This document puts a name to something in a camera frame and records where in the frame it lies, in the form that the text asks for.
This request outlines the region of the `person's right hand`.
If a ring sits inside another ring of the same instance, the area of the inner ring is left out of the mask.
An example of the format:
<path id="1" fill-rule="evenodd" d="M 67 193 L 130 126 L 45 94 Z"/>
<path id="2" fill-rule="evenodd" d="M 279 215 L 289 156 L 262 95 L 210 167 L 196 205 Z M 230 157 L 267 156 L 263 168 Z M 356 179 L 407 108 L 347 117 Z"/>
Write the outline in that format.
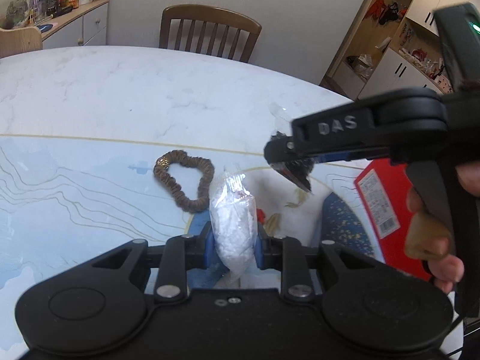
<path id="1" fill-rule="evenodd" d="M 469 194 L 479 197 L 479 162 L 459 165 L 456 171 L 462 187 Z M 442 256 L 439 260 L 428 259 L 428 267 L 434 278 L 434 286 L 449 294 L 465 273 L 463 262 L 448 253 L 450 245 L 446 237 L 427 236 L 420 241 L 420 246 L 430 253 Z"/>

